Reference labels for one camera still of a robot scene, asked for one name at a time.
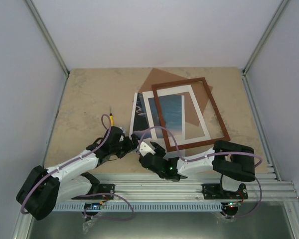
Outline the seascape photo with white mat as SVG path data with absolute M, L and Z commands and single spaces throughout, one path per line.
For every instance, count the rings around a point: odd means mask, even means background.
M 165 95 L 159 96 L 158 99 L 165 128 L 177 141 L 185 140 L 184 96 Z M 141 137 L 149 127 L 161 125 L 152 91 L 136 93 L 133 107 L 130 133 Z

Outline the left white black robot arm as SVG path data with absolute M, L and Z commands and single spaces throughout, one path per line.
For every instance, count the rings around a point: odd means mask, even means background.
M 57 204 L 70 199 L 113 199 L 114 185 L 101 184 L 89 171 L 111 156 L 123 158 L 138 143 L 135 134 L 126 136 L 121 128 L 112 126 L 77 156 L 49 168 L 34 167 L 16 196 L 21 213 L 42 220 Z

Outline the brown wooden picture frame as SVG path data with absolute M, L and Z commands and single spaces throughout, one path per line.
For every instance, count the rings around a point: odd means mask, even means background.
M 218 140 L 224 140 L 224 141 L 229 141 L 230 140 L 230 136 L 229 136 L 229 133 L 226 129 L 226 126 L 224 124 L 222 116 L 221 116 L 221 114 L 220 114 L 220 112 L 217 108 L 216 102 L 215 102 L 215 100 L 212 96 L 212 93 L 211 93 L 211 91 L 209 89 L 209 86 L 208 86 L 208 84 L 207 84 L 204 77 L 195 78 L 195 79 L 180 80 L 180 81 L 173 81 L 173 82 L 166 82 L 166 83 L 159 83 L 159 84 L 153 84 L 151 86 L 151 89 L 153 91 L 153 97 L 154 97 L 154 101 L 155 101 L 155 105 L 156 105 L 160 125 L 162 127 L 166 126 L 165 120 L 163 118 L 163 113 L 162 113 L 161 105 L 160 105 L 160 102 L 159 102 L 158 94 L 157 94 L 158 89 L 167 88 L 167 87 L 171 88 L 171 87 L 174 87 L 174 86 L 190 85 L 191 83 L 196 83 L 196 82 L 201 82 L 202 85 L 204 86 L 204 89 L 205 89 L 206 94 L 207 94 L 207 96 L 208 96 L 208 98 L 209 98 L 209 100 L 212 104 L 212 107 L 213 107 L 214 111 L 215 111 L 218 123 L 219 123 L 219 125 L 222 129 L 222 132 L 223 132 L 224 136 L 221 137 L 221 138 L 216 138 L 216 139 L 209 139 L 209 140 L 205 140 L 205 141 L 199 141 L 199 142 L 193 142 L 193 143 L 178 145 L 178 149 L 180 149 L 180 150 L 212 145 Z

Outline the yellow handled screwdriver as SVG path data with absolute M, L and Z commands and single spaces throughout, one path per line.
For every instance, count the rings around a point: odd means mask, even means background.
M 114 117 L 113 117 L 111 106 L 109 107 L 109 111 L 110 111 L 109 117 L 110 117 L 110 121 L 111 121 L 111 126 L 114 126 Z

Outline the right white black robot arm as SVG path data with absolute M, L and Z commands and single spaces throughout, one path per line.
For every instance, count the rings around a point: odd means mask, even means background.
M 197 155 L 169 159 L 164 158 L 165 149 L 156 142 L 141 142 L 139 154 L 143 168 L 169 181 L 178 182 L 211 170 L 220 173 L 219 194 L 225 199 L 232 198 L 242 182 L 255 181 L 253 148 L 228 141 L 218 140 L 212 148 Z

